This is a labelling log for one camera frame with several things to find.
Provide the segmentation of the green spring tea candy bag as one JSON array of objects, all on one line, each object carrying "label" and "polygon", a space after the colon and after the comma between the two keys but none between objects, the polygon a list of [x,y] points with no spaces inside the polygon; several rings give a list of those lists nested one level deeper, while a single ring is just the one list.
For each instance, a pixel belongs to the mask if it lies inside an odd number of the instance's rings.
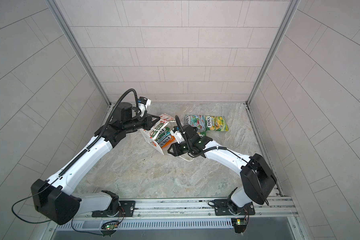
[{"label": "green spring tea candy bag", "polygon": [[160,120],[151,129],[149,135],[151,139],[155,139],[159,132],[168,124],[167,121]]}]

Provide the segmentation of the white paper bag red print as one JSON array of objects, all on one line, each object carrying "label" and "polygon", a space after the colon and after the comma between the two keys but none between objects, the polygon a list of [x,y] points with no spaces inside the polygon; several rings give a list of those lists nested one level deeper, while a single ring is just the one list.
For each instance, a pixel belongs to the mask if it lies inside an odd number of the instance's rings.
[{"label": "white paper bag red print", "polygon": [[146,142],[162,155],[170,156],[168,153],[172,144],[176,144],[177,138],[184,140],[180,134],[174,134],[173,128],[177,130],[177,123],[174,117],[168,114],[160,115],[160,120],[150,130],[140,129]]}]

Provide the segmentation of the teal green candy bag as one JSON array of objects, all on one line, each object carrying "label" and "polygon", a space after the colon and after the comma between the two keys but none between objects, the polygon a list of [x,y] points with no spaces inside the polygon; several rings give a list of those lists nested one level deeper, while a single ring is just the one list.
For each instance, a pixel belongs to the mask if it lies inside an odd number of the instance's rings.
[{"label": "teal green candy bag", "polygon": [[163,137],[161,141],[159,142],[159,146],[162,148],[164,147],[170,140],[172,139],[172,135],[169,134],[166,137]]}]

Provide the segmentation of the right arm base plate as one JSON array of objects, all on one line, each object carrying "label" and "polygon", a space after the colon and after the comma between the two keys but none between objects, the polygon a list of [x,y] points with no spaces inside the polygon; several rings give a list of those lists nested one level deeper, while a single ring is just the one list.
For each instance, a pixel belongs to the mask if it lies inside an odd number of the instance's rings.
[{"label": "right arm base plate", "polygon": [[214,208],[216,216],[253,216],[256,214],[252,202],[243,207],[237,207],[231,200],[215,199],[208,201],[208,205]]}]

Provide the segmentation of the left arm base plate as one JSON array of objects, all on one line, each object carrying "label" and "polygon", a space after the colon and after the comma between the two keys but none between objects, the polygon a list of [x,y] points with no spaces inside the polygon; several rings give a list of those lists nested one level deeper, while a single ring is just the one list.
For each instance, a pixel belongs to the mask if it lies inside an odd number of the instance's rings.
[{"label": "left arm base plate", "polygon": [[112,211],[94,211],[92,218],[116,218],[116,217],[132,217],[135,210],[135,201],[119,201],[119,206],[115,213]]}]

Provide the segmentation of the spring tea candy bag yellow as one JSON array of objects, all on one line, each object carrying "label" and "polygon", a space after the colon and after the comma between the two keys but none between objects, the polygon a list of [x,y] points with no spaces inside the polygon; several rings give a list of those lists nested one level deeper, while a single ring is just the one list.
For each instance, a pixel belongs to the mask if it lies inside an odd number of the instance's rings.
[{"label": "spring tea candy bag yellow", "polygon": [[229,127],[224,116],[205,116],[205,121],[207,131],[229,131]]}]

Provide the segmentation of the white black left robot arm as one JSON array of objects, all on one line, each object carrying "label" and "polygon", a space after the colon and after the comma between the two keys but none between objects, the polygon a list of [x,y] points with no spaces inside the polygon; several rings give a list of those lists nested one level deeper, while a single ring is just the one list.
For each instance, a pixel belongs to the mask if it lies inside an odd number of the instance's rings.
[{"label": "white black left robot arm", "polygon": [[101,217],[120,215],[119,197],[111,191],[80,197],[73,196],[73,192],[89,170],[127,134],[150,130],[159,121],[159,116],[147,114],[147,104],[133,107],[130,103],[119,103],[80,153],[47,180],[38,179],[32,184],[35,210],[59,225],[90,212]]}]

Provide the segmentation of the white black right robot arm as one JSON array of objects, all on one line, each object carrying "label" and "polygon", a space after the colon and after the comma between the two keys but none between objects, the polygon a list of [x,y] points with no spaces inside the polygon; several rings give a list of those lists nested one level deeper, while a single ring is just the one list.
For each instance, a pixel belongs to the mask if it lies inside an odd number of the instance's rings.
[{"label": "white black right robot arm", "polygon": [[175,157],[184,154],[191,158],[214,160],[239,175],[242,186],[236,188],[228,197],[228,208],[237,215],[245,205],[268,204],[268,196],[276,186],[275,174],[259,154],[253,156],[237,153],[224,147],[207,136],[200,136],[197,128],[185,125],[171,130],[176,142],[171,144],[168,154]]}]

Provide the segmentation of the mint blossom candy bag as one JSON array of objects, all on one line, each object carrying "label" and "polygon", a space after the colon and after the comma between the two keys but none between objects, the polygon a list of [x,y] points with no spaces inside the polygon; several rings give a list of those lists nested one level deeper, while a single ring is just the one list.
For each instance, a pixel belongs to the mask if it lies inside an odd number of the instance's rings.
[{"label": "mint blossom candy bag", "polygon": [[186,115],[186,124],[196,127],[198,132],[206,131],[206,120],[203,115]]}]

